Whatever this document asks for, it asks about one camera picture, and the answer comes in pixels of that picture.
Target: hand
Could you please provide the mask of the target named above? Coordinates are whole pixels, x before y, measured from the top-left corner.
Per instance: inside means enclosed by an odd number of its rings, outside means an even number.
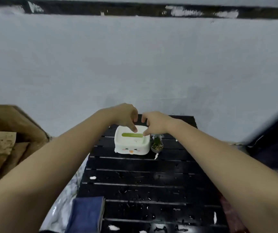
[[[168,133],[168,124],[174,119],[166,114],[158,111],[147,112],[142,114],[141,122],[145,122],[149,126],[147,130],[144,131],[143,135],[147,136],[152,134],[164,134]]]
[[[124,127],[129,127],[133,132],[137,132],[137,128],[133,122],[138,120],[138,111],[131,104],[120,104],[108,108],[113,116],[112,123]]]

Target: person's right hand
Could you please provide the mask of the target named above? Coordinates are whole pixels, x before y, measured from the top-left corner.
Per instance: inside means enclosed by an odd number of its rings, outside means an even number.
[[[146,112],[142,114],[141,122],[145,122],[149,126],[147,130],[144,131],[143,135],[147,136],[152,134],[164,134],[168,133],[168,125],[174,119],[166,114],[158,111]]]

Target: person's left hand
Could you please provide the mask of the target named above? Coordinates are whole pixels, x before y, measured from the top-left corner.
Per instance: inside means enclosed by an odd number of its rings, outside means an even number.
[[[124,127],[129,127],[133,132],[137,132],[137,128],[133,122],[138,120],[138,111],[131,104],[120,104],[108,108],[112,115],[112,123]]]

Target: wet table surface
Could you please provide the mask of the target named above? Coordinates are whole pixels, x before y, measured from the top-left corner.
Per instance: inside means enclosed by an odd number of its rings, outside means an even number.
[[[194,117],[173,116],[195,126]],[[136,125],[141,123],[141,115]],[[165,134],[164,149],[127,155],[114,152],[111,126],[91,151],[77,197],[104,196],[101,233],[229,232],[218,191],[192,156]]]

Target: folded blue towel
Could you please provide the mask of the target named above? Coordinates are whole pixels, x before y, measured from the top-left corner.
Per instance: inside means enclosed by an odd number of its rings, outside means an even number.
[[[105,198],[75,198],[65,233],[98,233],[101,230]]]

